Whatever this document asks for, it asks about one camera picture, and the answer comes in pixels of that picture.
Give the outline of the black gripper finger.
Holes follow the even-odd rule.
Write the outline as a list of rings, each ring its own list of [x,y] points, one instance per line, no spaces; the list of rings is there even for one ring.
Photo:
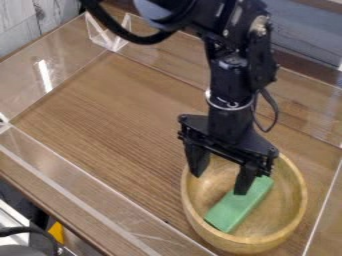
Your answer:
[[[184,152],[191,174],[200,177],[209,163],[209,151],[195,142],[184,142]]]
[[[245,195],[247,194],[256,174],[257,174],[257,166],[253,163],[247,162],[240,167],[240,171],[236,176],[236,181],[235,181],[235,186],[233,186],[233,194],[235,195]]]

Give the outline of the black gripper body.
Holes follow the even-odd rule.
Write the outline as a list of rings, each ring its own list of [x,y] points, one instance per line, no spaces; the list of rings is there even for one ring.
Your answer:
[[[253,163],[257,166],[256,176],[271,174],[279,151],[256,132],[249,108],[239,111],[209,108],[207,115],[181,114],[177,122],[177,137],[183,145],[189,140],[203,145],[209,155],[232,161],[240,167],[247,162]]]

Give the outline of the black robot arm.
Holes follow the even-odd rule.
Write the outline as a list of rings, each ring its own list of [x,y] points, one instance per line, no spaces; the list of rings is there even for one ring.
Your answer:
[[[193,31],[203,40],[209,67],[208,113],[179,116],[189,171],[199,177],[212,154],[235,162],[233,193],[244,195],[253,180],[271,173],[279,151],[256,133],[255,108],[275,82],[272,24],[261,0],[133,0],[155,28]]]

